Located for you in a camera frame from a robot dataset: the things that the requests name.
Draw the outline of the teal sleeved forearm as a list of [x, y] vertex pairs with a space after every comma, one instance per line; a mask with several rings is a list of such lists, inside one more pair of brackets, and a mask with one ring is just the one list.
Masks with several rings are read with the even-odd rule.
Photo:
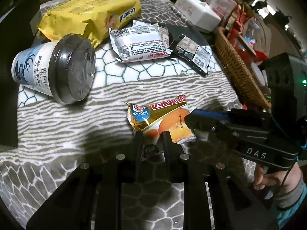
[[274, 216], [279, 229], [286, 229], [286, 226], [294, 226], [299, 223], [299, 213], [304, 213], [300, 206], [306, 206], [306, 184], [301, 177], [297, 186], [290, 192], [278, 195], [270, 212]]

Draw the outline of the person's right hand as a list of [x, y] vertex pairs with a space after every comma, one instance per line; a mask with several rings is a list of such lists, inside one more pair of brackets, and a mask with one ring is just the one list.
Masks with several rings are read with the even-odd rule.
[[264, 174], [263, 167], [256, 164], [253, 186], [255, 190], [262, 190], [266, 186], [281, 186], [279, 194], [294, 190], [301, 180], [301, 169], [295, 163], [291, 170]]

